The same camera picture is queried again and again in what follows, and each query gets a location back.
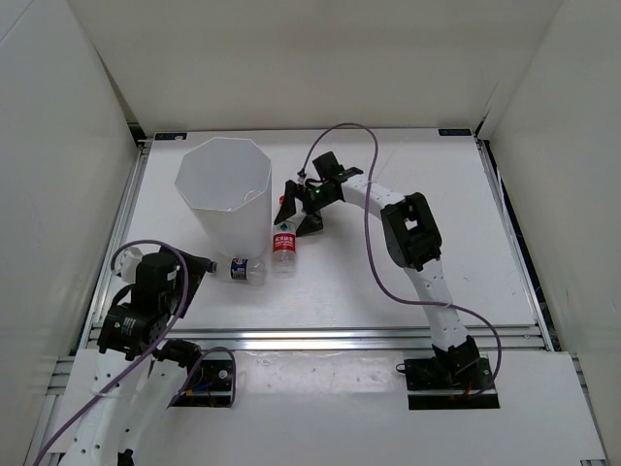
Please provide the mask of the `red label plastic bottle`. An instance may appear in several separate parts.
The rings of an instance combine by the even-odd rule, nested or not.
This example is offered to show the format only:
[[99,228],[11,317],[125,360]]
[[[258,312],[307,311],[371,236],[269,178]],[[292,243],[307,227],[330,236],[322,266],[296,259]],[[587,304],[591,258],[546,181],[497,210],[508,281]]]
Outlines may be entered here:
[[296,226],[289,219],[273,226],[272,268],[275,275],[293,275],[297,265]]

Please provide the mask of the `black cap plastic bottle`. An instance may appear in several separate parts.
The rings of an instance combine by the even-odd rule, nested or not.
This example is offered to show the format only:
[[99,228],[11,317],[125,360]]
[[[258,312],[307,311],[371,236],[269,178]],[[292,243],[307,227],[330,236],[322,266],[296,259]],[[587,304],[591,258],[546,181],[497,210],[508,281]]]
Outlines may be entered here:
[[222,282],[263,285],[266,266],[261,258],[220,256],[213,264],[211,275]]

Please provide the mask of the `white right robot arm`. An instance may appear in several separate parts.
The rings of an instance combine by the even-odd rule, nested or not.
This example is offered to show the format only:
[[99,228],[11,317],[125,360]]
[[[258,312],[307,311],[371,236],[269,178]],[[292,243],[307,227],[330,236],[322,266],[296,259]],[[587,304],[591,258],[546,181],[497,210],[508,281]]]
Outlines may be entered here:
[[380,220],[388,254],[413,284],[427,317],[436,376],[456,388],[474,377],[480,353],[468,329],[452,307],[441,266],[441,234],[426,198],[416,192],[404,195],[365,178],[361,169],[344,168],[332,152],[313,161],[319,179],[287,181],[274,220],[279,225],[304,213],[296,234],[323,228],[320,211],[338,201],[358,206],[365,216]]

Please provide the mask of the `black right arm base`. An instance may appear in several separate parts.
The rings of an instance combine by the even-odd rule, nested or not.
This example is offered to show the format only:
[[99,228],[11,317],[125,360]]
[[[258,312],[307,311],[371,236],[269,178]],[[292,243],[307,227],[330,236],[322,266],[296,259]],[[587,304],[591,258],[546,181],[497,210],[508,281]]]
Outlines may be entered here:
[[406,379],[410,411],[500,409],[493,371],[487,357],[455,378],[435,357],[405,359],[395,366]]

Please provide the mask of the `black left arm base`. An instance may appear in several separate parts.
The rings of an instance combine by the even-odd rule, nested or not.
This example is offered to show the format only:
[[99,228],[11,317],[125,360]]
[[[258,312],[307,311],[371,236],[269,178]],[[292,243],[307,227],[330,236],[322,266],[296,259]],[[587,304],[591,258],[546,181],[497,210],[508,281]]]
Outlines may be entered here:
[[233,358],[210,356],[174,399],[175,408],[231,408],[235,401],[237,367]]

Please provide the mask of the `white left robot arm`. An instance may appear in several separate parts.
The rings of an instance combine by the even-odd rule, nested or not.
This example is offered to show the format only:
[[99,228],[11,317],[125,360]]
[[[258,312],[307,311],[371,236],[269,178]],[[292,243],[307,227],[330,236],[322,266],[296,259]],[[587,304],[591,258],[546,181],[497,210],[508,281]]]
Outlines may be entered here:
[[125,286],[114,296],[97,340],[91,397],[41,448],[49,449],[76,429],[63,465],[133,465],[148,425],[176,402],[184,388],[200,383],[205,352],[168,333],[183,318],[214,261],[156,242],[120,247],[110,269]]

